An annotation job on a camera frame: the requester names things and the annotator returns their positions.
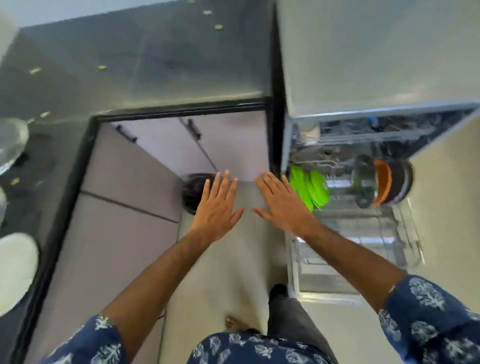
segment finger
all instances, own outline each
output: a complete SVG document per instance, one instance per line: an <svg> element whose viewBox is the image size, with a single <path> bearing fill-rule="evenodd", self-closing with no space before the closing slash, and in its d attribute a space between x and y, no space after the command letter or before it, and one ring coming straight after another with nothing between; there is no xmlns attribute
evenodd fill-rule
<svg viewBox="0 0 480 364"><path fill-rule="evenodd" d="M261 178L255 176L254 181L257 184L258 188L260 189L260 192L262 193L262 196L264 197L265 200L273 196L272 191L270 191L268 186L265 184L265 182Z"/></svg>
<svg viewBox="0 0 480 364"><path fill-rule="evenodd" d="M233 204L233 202L235 201L235 195L237 194L238 184L239 184L239 179L235 177L233 179L233 182L232 182L230 188L228 189L227 197L225 198L229 203Z"/></svg>
<svg viewBox="0 0 480 364"><path fill-rule="evenodd" d="M217 172L215 179L213 180L212 190L210 191L210 197L208 198L209 200L212 198L215 198L216 195L218 194L218 189L220 187L220 177L221 177L220 172Z"/></svg>
<svg viewBox="0 0 480 364"><path fill-rule="evenodd" d="M286 191L287 189L283 185L283 183L272 173L268 172L267 175L270 177L270 179L276 184L279 190L281 191Z"/></svg>
<svg viewBox="0 0 480 364"><path fill-rule="evenodd" d="M200 200L200 203L208 200L209 196L210 196L210 180L206 180L205 184L204 184L204 191L202 193L202 199Z"/></svg>
<svg viewBox="0 0 480 364"><path fill-rule="evenodd" d="M223 181L220 184L220 189L218 190L217 198L221 198L225 200L225 195L227 194L229 184L230 184L230 172L226 170L225 175L223 176Z"/></svg>
<svg viewBox="0 0 480 364"><path fill-rule="evenodd" d="M285 185L285 188L287 189L287 191L290 192L291 194L294 194L295 190L293 189L290 182L287 180L286 176L282 176L282 181L283 181L283 184Z"/></svg>
<svg viewBox="0 0 480 364"><path fill-rule="evenodd" d="M252 211L257 214L258 216L260 216L261 218L267 220L267 221L272 221L272 214L270 212L268 212L267 210L264 210L262 208L253 208Z"/></svg>
<svg viewBox="0 0 480 364"><path fill-rule="evenodd" d="M278 193L280 191L275 182L273 182L273 180L268 176L266 172L260 172L260 176L262 177L263 181L268 186L272 194Z"/></svg>
<svg viewBox="0 0 480 364"><path fill-rule="evenodd" d="M237 224L237 222L240 220L241 216L243 215L244 211L245 209L241 208L233 213L232 217L230 218L230 224L232 227L234 227Z"/></svg>

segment cabinet door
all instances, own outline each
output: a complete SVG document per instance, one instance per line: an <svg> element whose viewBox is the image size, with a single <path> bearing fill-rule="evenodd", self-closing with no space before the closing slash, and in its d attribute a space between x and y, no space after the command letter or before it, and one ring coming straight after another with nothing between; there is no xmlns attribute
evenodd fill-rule
<svg viewBox="0 0 480 364"><path fill-rule="evenodd" d="M219 171L229 170L232 177L251 182L261 169L269 170L263 111L202 115L192 119L202 135L200 145Z"/></svg>
<svg viewBox="0 0 480 364"><path fill-rule="evenodd" d="M215 173L179 118L120 121L119 124L137 137L137 145L177 176L184 178L190 173Z"/></svg>
<svg viewBox="0 0 480 364"><path fill-rule="evenodd" d="M81 194L29 346L38 363L110 303L177 239L178 223ZM136 363L156 364L163 321Z"/></svg>
<svg viewBox="0 0 480 364"><path fill-rule="evenodd" d="M82 191L179 221L181 184L172 171L113 125L101 125Z"/></svg>

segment shirt sleeve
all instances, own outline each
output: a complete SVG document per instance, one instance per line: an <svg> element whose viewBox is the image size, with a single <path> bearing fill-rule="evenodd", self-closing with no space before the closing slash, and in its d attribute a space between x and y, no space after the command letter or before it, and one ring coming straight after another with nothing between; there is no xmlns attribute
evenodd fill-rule
<svg viewBox="0 0 480 364"><path fill-rule="evenodd" d="M88 319L72 337L61 344L42 364L125 364L127 356L120 333L108 317Z"/></svg>
<svg viewBox="0 0 480 364"><path fill-rule="evenodd" d="M480 315L422 277L401 280L379 319L406 363L480 363Z"/></svg>

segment forearm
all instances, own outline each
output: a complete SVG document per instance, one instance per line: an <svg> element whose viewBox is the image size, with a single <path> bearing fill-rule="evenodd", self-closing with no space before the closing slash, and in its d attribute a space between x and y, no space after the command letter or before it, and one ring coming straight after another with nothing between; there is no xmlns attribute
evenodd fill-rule
<svg viewBox="0 0 480 364"><path fill-rule="evenodd" d="M117 326L132 360L182 279L211 241L190 231L149 265L103 310Z"/></svg>
<svg viewBox="0 0 480 364"><path fill-rule="evenodd" d="M355 287L372 308L384 307L391 288L406 275L388 260L316 221L302 238Z"/></svg>

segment bare foot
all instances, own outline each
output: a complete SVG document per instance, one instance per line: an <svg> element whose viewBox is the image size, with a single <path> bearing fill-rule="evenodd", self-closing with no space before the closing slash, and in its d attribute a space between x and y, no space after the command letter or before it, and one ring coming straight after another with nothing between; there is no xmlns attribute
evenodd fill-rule
<svg viewBox="0 0 480 364"><path fill-rule="evenodd" d="M250 326L233 316L227 316L225 319L225 327L232 332L241 332L250 329Z"/></svg>

